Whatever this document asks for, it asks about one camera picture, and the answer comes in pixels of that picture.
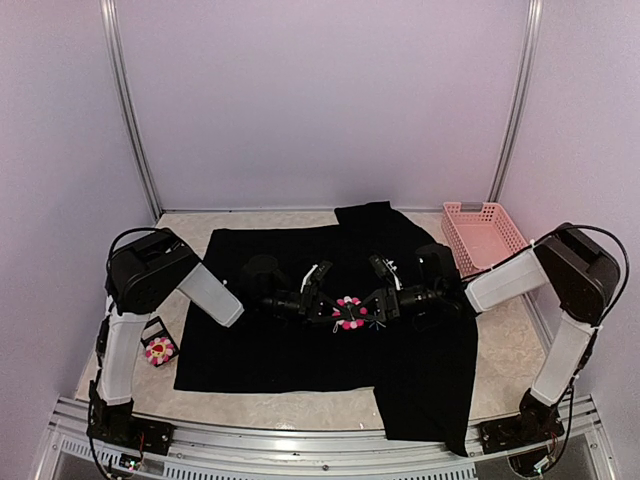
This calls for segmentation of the black t-shirt blue logo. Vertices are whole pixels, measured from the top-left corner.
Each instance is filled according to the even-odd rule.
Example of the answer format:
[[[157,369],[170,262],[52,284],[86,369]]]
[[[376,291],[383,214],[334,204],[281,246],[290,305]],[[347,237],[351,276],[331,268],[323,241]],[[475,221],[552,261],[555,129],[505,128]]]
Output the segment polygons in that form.
[[[421,317],[348,331],[277,319],[243,288],[244,267],[258,255],[277,260],[291,289],[313,265],[330,262],[323,289],[334,299],[361,299],[382,286],[369,263],[375,253],[397,265],[405,284],[423,281],[415,253],[432,236],[389,203],[343,207],[335,216],[335,224],[317,228],[213,231],[205,265],[245,311],[225,328],[189,308],[175,388],[249,394],[369,387],[388,439],[442,442],[464,455],[478,345],[472,312],[435,306]]]

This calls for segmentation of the pink plastic basket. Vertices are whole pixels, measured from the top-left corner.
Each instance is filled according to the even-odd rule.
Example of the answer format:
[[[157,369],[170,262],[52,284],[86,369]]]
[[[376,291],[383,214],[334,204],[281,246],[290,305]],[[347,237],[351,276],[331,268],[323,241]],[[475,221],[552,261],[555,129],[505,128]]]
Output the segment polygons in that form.
[[[499,203],[445,202],[441,228],[463,277],[498,264],[528,244]]]

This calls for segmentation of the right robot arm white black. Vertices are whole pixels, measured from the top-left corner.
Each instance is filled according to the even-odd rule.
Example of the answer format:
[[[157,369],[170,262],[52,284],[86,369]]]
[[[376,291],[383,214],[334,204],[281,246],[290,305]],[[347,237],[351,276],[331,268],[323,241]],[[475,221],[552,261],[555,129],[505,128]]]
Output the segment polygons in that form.
[[[593,226],[563,223],[482,271],[462,276],[458,253],[441,244],[419,248],[422,280],[405,285],[393,262],[373,255],[370,262],[387,286],[357,302],[358,317],[384,325],[418,318],[432,307],[452,314],[482,314],[518,296],[549,290],[560,312],[545,361],[525,391],[517,414],[480,423],[486,454],[568,436],[558,406],[574,394],[574,383],[588,362],[598,332],[627,286],[630,266],[617,261],[589,237]]]

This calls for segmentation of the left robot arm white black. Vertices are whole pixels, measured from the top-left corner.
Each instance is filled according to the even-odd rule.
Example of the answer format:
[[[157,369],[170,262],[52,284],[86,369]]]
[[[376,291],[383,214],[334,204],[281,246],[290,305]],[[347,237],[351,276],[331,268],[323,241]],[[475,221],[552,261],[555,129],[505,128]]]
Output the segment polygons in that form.
[[[244,307],[171,229],[134,232],[137,239],[126,245],[112,242],[106,261],[106,313],[96,340],[87,435],[140,454],[167,455],[173,425],[133,414],[133,374],[147,323],[174,291],[223,327],[231,327]]]

